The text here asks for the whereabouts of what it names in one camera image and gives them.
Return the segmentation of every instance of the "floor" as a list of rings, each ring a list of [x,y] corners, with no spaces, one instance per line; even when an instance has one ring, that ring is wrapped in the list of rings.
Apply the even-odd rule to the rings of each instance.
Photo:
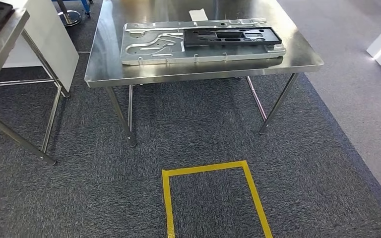
[[[381,184],[381,67],[366,52],[381,0],[278,2],[325,62],[309,80]]]
[[[85,53],[49,145],[60,164],[45,166],[0,133],[0,237],[166,237],[161,171],[240,160],[274,237],[381,237],[381,186],[305,75],[262,137],[244,80],[137,86],[138,145],[128,147],[105,90],[83,81],[100,4],[68,30]],[[40,76],[37,68],[0,74]],[[288,77],[254,77],[267,110]],[[0,118],[40,144],[54,93],[44,84],[1,87]],[[127,88],[116,93],[125,106]],[[264,237],[240,168],[176,176],[170,191],[176,237]]]

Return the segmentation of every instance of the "metal plate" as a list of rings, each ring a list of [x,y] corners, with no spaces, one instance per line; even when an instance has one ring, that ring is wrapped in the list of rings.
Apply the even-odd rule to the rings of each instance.
[[[124,26],[122,64],[169,64],[254,60],[285,55],[281,44],[259,46],[184,47],[183,30],[194,28],[233,28],[266,26],[263,18],[198,22],[127,23]]]
[[[272,27],[184,29],[184,46],[277,45]]]

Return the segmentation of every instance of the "yellow tape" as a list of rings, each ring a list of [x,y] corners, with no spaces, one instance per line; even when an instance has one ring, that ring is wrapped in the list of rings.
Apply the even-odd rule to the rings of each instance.
[[[244,162],[243,171],[245,172],[246,180],[248,181],[249,189],[251,190],[252,198],[256,207],[257,215],[260,220],[260,225],[262,226],[263,233],[266,238],[272,238],[271,229],[269,228],[268,221],[266,220],[265,212],[263,211],[262,204],[260,202],[259,194],[255,186],[254,179],[252,178],[251,171],[249,170],[248,163]]]
[[[205,166],[197,166],[191,168],[183,168],[183,169],[175,169],[175,170],[162,170],[162,180],[163,180],[163,193],[164,193],[164,203],[166,205],[166,218],[167,218],[167,238],[175,238],[175,228],[173,224],[173,208],[172,208],[172,198],[170,196],[170,176],[177,175],[188,175],[194,173],[208,172],[214,170],[224,170],[231,168],[243,168],[245,172],[245,177],[249,185],[249,189],[252,194],[252,198],[254,200],[256,212],[259,216],[260,224],[263,229],[263,233],[266,238],[272,238],[272,233],[268,225],[268,221],[266,220],[265,213],[262,208],[262,204],[260,202],[259,195],[256,190],[255,182],[252,178],[251,171],[249,170],[248,163],[246,160],[221,163],[215,165],[205,165]]]
[[[163,178],[164,203],[166,204],[167,237],[174,238],[175,227],[173,225],[173,208],[172,208],[172,198],[170,196],[170,182],[169,182],[168,171],[162,170],[161,176]]]

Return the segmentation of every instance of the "table leg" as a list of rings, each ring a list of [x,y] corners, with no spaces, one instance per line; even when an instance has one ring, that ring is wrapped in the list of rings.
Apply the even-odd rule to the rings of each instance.
[[[259,101],[259,98],[257,97],[254,85],[252,84],[251,78],[249,76],[246,77],[249,87],[251,88],[252,95],[254,96],[257,108],[259,109],[260,115],[262,116],[263,121],[266,121],[266,114],[265,111],[263,110],[262,104]]]
[[[61,18],[62,23],[65,27],[74,26],[81,21],[81,14],[77,11],[67,10],[63,0],[57,0],[61,12],[58,16]]]
[[[135,136],[132,134],[128,122],[125,120],[125,117],[122,113],[121,107],[119,106],[118,99],[112,87],[106,87],[107,93],[109,94],[110,101],[112,101],[113,107],[115,108],[116,114],[118,114],[119,120],[121,121],[121,126],[125,131],[129,144],[133,147],[136,145]]]
[[[38,157],[42,158],[44,161],[46,161],[50,165],[55,165],[57,162],[56,160],[50,158],[48,155],[43,153],[43,151],[37,149],[33,144],[31,144],[26,139],[22,138],[19,134],[17,134],[15,131],[13,131],[11,128],[9,128],[7,125],[5,125],[2,121],[0,121],[0,130],[4,132],[5,134],[9,135],[12,139],[15,140],[19,145],[23,146],[27,150],[33,152]]]
[[[62,91],[63,97],[68,98],[70,96],[69,92],[62,85],[62,83],[60,82],[58,76],[53,71],[52,67],[50,67],[50,64],[45,59],[45,57],[41,53],[40,49],[37,47],[36,43],[34,43],[33,39],[31,39],[30,35],[25,30],[22,31],[21,35],[25,39],[25,41],[28,43],[30,48],[33,50],[33,52],[37,56],[37,58],[40,60],[40,62],[43,65],[43,68],[45,69],[47,74],[50,76],[50,78],[52,78],[55,81],[56,86],[57,87],[59,87],[59,86],[61,87],[61,91]]]
[[[129,85],[129,103],[127,107],[127,122],[129,124],[129,130],[132,132],[132,93],[133,85]]]
[[[281,107],[281,104],[283,103],[285,97],[290,92],[291,87],[296,82],[297,77],[300,73],[293,73],[290,76],[290,79],[288,80],[287,84],[284,86],[283,91],[281,92],[280,96],[277,99],[277,102],[275,103],[274,107],[272,108],[271,112],[269,113],[266,120],[263,122],[262,127],[260,128],[260,134],[263,135],[266,131],[266,127],[271,123],[272,119],[274,118],[275,114],[277,113],[278,109]]]
[[[55,120],[55,115],[56,115],[56,110],[58,109],[59,98],[61,97],[61,91],[62,91],[62,87],[58,86],[58,90],[56,92],[55,99],[53,100],[52,110],[50,111],[50,117],[49,117],[49,122],[48,122],[47,128],[46,128],[45,138],[43,140],[42,151],[44,153],[46,153],[47,145],[49,144],[50,133],[52,132],[53,122]]]

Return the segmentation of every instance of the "stainless steel table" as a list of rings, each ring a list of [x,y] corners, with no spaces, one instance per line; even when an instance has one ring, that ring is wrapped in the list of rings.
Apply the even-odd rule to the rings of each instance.
[[[15,142],[22,145],[27,150],[33,152],[39,158],[45,160],[47,163],[51,165],[55,165],[56,160],[50,158],[46,154],[46,150],[47,150],[47,146],[48,146],[48,142],[50,138],[50,133],[53,127],[53,121],[55,119],[55,113],[58,107],[59,97],[62,94],[64,97],[67,98],[69,97],[69,93],[61,84],[55,72],[52,70],[52,68],[50,67],[50,65],[44,58],[44,56],[41,54],[39,48],[30,38],[28,33],[24,30],[24,26],[27,23],[27,20],[29,19],[29,17],[30,15],[25,9],[17,9],[12,14],[10,19],[6,22],[5,26],[1,29],[0,31],[0,70],[2,69],[3,64],[8,58],[9,52],[14,47],[15,41],[21,35],[25,39],[25,41],[28,43],[30,48],[33,50],[33,52],[36,54],[37,58],[40,60],[46,72],[50,75],[51,78],[50,79],[21,80],[21,81],[5,81],[5,82],[0,82],[0,86],[52,82],[56,85],[57,92],[53,102],[53,107],[50,113],[50,118],[49,118],[48,126],[46,128],[46,134],[45,134],[45,138],[43,140],[41,149],[38,149],[31,142],[21,137],[18,133],[13,131],[9,126],[5,125],[2,121],[0,121],[0,130],[4,132],[5,134],[9,135],[12,139],[15,140]]]
[[[123,25],[127,22],[191,21],[189,10],[204,8],[209,20],[266,18],[281,37],[287,53],[276,59],[240,60],[185,64],[127,66],[121,63]],[[106,87],[131,146],[133,85],[185,80],[247,77],[263,119],[263,134],[301,72],[318,71],[323,65],[276,0],[104,0],[88,61],[85,81],[89,87]],[[250,76],[291,73],[271,112],[266,115]],[[112,87],[129,85],[128,120]]]

